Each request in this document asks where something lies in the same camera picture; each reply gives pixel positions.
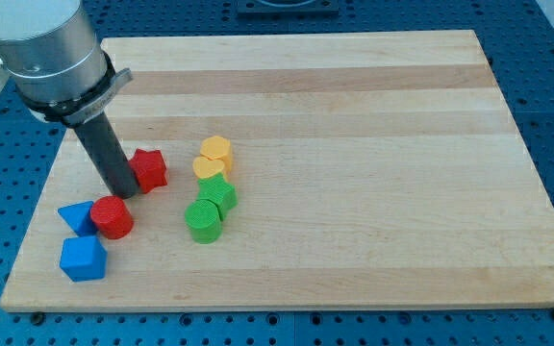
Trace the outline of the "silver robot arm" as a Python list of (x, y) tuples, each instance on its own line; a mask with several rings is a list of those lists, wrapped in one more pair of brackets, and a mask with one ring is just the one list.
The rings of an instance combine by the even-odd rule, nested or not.
[(81, 98), (107, 71), (80, 0), (0, 0), (0, 64), (44, 104)]

